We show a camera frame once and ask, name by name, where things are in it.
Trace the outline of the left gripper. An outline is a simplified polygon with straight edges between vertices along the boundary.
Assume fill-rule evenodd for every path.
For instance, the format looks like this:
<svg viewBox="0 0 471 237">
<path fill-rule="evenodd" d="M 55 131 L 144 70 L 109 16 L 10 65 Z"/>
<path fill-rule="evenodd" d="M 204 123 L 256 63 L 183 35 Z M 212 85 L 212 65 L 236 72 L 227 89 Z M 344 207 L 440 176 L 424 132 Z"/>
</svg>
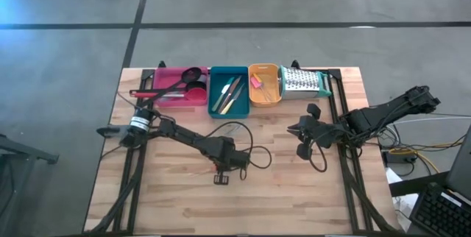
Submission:
<svg viewBox="0 0 471 237">
<path fill-rule="evenodd" d="M 210 138 L 209 159 L 213 161 L 219 171 L 231 169 L 246 170 L 249 165 L 250 156 L 246 151 L 236 150 L 232 138 L 215 137 Z M 229 177 L 218 173 L 213 177 L 215 185 L 228 185 Z"/>
</svg>

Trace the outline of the yellow-handled table knife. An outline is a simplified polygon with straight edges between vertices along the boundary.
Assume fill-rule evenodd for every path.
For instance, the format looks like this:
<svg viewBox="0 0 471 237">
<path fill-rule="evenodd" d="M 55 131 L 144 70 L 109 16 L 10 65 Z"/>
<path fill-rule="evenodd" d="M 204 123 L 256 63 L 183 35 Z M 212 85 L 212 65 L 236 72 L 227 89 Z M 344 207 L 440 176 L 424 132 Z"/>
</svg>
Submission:
<svg viewBox="0 0 471 237">
<path fill-rule="evenodd" d="M 226 114 L 229 109 L 231 108 L 231 106 L 233 105 L 233 103 L 235 102 L 235 100 L 237 100 L 237 98 L 240 96 L 242 90 L 244 89 L 244 86 L 245 84 L 243 83 L 239 88 L 238 90 L 233 93 L 228 101 L 228 103 L 221 109 L 220 111 L 220 114 L 224 115 Z"/>
</svg>

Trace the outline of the green-handled table knife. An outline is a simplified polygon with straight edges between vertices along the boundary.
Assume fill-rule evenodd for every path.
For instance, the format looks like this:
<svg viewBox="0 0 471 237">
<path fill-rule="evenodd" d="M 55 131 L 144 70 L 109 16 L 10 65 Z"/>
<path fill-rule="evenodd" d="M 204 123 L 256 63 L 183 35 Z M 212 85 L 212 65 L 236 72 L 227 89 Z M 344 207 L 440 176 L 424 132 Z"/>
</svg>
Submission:
<svg viewBox="0 0 471 237">
<path fill-rule="evenodd" d="M 224 95 L 226 94 L 227 90 L 229 89 L 229 87 L 231 86 L 232 82 L 234 80 L 234 77 L 231 77 L 229 78 L 229 80 L 226 82 L 226 84 L 224 85 L 224 87 L 222 88 L 221 90 L 221 93 L 219 95 L 219 98 L 216 100 L 216 103 L 212 106 L 211 108 L 211 111 L 212 112 L 215 112 L 217 110 L 217 108 L 219 107 L 221 101 L 222 101 L 222 98 L 224 97 Z"/>
</svg>

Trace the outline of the red spoon metal shaft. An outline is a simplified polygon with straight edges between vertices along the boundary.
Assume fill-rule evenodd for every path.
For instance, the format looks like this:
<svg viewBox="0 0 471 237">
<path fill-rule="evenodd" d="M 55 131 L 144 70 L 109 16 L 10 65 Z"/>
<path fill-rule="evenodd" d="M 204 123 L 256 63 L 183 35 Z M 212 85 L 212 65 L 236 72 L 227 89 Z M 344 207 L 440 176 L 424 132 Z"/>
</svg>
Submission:
<svg viewBox="0 0 471 237">
<path fill-rule="evenodd" d="M 207 92 L 203 88 L 176 88 L 168 91 L 167 89 L 153 89 L 153 90 L 130 90 L 130 96 L 151 98 L 157 96 L 158 98 L 184 98 L 190 101 L 206 100 Z"/>
</svg>

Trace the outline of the dark-handled table knife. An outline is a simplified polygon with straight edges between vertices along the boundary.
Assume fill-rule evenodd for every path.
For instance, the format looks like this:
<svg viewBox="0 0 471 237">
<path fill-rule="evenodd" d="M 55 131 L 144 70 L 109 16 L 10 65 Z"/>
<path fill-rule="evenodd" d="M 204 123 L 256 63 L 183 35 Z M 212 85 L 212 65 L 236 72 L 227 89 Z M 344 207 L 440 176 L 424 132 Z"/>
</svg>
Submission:
<svg viewBox="0 0 471 237">
<path fill-rule="evenodd" d="M 236 89 L 237 84 L 241 80 L 241 76 L 239 76 L 237 79 L 234 80 L 233 84 L 230 86 L 228 90 L 228 94 L 225 97 L 224 101 L 221 104 L 221 107 L 218 110 L 218 113 L 222 113 L 222 110 L 224 109 L 225 105 L 229 102 L 229 98 L 231 97 L 233 91 Z"/>
</svg>

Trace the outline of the black solid serving spoon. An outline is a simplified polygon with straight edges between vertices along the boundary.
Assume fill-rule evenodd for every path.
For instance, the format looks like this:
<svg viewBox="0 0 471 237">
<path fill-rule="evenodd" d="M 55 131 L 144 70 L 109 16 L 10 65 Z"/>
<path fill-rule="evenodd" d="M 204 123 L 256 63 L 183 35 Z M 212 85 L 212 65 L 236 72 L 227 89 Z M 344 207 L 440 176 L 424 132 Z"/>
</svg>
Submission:
<svg viewBox="0 0 471 237">
<path fill-rule="evenodd" d="M 185 92 L 186 93 L 205 93 L 206 92 L 206 83 L 205 82 L 200 82 L 200 81 L 195 81 L 195 82 L 190 82 L 185 86 Z"/>
</svg>

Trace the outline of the black slotted serving spoon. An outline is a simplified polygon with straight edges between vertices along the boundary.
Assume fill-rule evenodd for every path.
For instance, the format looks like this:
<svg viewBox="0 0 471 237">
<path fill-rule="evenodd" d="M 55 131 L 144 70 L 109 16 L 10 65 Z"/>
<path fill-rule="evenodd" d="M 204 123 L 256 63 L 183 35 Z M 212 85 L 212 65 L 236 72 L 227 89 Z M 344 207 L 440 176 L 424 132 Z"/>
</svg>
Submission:
<svg viewBox="0 0 471 237">
<path fill-rule="evenodd" d="M 152 89 L 150 91 L 152 95 L 141 104 L 141 107 L 152 105 L 155 100 L 166 95 L 168 92 L 175 91 L 182 83 L 188 84 L 190 82 L 196 82 L 201 77 L 201 74 L 202 70 L 198 67 L 188 68 L 181 74 L 180 80 L 174 83 L 173 85 L 164 89 Z"/>
</svg>

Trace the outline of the slim silver table knife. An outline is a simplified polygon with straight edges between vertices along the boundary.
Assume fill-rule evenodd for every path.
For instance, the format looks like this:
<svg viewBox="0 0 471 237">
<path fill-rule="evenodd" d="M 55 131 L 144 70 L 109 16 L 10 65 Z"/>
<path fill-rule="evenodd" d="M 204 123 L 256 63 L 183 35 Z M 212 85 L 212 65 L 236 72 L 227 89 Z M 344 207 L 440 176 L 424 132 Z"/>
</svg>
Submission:
<svg viewBox="0 0 471 237">
<path fill-rule="evenodd" d="M 225 122 L 221 126 L 220 135 L 223 135 L 223 136 L 235 135 L 240 128 L 241 128 L 241 122 L 240 121 Z"/>
</svg>

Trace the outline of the orange plastic bin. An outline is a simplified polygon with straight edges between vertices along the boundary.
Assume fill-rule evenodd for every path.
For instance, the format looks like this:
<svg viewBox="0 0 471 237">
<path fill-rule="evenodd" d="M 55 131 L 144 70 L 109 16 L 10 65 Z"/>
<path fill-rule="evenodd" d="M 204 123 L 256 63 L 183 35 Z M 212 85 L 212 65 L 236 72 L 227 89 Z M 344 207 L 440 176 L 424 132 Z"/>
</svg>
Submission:
<svg viewBox="0 0 471 237">
<path fill-rule="evenodd" d="M 280 84 L 278 76 L 278 66 L 271 63 L 252 64 L 248 68 L 249 72 L 249 99 L 255 107 L 274 107 L 281 100 Z M 264 82 L 264 86 L 271 94 L 273 101 L 267 102 L 263 94 L 252 86 L 250 78 L 256 73 Z"/>
</svg>

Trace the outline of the teal plastic bin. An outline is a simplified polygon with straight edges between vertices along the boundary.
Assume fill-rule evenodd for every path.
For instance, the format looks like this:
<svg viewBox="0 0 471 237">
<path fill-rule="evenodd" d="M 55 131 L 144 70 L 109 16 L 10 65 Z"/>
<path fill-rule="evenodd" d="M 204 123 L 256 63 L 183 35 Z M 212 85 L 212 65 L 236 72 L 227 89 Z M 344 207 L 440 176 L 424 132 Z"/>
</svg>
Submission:
<svg viewBox="0 0 471 237">
<path fill-rule="evenodd" d="M 222 115 L 218 113 L 222 102 L 228 94 L 228 90 L 215 112 L 211 111 L 212 106 L 219 98 L 222 88 L 229 80 L 234 77 L 234 80 L 241 76 L 241 80 L 237 84 L 233 93 L 244 83 L 244 89 L 240 96 L 235 100 L 229 111 Z M 208 114 L 215 119 L 245 119 L 249 115 L 249 84 L 248 84 L 248 68 L 246 66 L 214 66 L 210 68 L 209 76 L 209 89 L 208 89 Z"/>
</svg>

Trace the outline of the black power box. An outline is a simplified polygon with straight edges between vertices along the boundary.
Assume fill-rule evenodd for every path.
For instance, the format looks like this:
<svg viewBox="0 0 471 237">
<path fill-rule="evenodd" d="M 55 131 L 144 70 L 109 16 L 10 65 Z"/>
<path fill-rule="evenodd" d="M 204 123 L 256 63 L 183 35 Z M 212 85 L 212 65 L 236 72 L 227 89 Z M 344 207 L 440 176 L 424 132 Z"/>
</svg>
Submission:
<svg viewBox="0 0 471 237">
<path fill-rule="evenodd" d="M 388 166 L 390 164 L 415 163 L 417 159 L 417 157 L 414 154 L 399 155 L 399 154 L 391 154 L 388 151 L 382 151 L 381 155 L 382 155 L 385 166 Z"/>
</svg>

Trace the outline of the pink plastic bin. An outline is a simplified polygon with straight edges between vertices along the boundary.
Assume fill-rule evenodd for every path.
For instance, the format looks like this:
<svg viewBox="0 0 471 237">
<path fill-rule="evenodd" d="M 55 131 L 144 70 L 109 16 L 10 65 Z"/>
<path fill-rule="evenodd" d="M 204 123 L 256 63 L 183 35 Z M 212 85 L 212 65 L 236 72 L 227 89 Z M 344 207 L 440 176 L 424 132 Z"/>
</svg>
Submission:
<svg viewBox="0 0 471 237">
<path fill-rule="evenodd" d="M 164 89 L 180 80 L 181 74 L 189 67 L 157 68 L 155 70 L 153 88 Z M 208 94 L 206 100 L 186 100 L 180 102 L 159 102 L 155 101 L 158 107 L 194 107 L 204 106 L 208 103 Z"/>
</svg>

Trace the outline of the white paper sheet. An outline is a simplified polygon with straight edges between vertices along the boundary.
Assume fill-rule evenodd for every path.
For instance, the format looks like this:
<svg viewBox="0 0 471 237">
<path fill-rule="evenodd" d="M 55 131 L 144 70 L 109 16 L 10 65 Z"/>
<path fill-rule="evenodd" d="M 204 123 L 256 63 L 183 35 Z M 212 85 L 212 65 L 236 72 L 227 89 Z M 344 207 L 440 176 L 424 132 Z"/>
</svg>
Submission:
<svg viewBox="0 0 471 237">
<path fill-rule="evenodd" d="M 418 197 L 418 193 L 397 195 L 392 197 L 397 220 L 405 232 L 408 232 L 409 227 L 411 226 L 411 220 L 409 219 L 409 216 L 414 209 Z"/>
</svg>

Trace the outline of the black keyboard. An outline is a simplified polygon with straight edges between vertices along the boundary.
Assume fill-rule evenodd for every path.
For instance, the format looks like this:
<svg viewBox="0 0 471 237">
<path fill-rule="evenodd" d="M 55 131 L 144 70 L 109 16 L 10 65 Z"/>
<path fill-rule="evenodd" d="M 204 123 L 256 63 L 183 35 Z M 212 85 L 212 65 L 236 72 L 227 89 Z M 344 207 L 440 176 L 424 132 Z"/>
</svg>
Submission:
<svg viewBox="0 0 471 237">
<path fill-rule="evenodd" d="M 409 219 L 439 237 L 471 237 L 471 205 L 437 183 L 419 194 Z"/>
</svg>

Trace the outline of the black floor stand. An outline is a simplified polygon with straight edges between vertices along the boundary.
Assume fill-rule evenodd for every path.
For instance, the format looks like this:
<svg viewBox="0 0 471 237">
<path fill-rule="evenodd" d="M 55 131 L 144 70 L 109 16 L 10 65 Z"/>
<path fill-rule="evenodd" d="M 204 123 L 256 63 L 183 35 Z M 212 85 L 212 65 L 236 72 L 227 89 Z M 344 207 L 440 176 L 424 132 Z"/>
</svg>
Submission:
<svg viewBox="0 0 471 237">
<path fill-rule="evenodd" d="M 0 134 L 0 237 L 10 232 L 18 201 L 37 160 L 55 164 L 59 155 L 36 149 Z"/>
</svg>

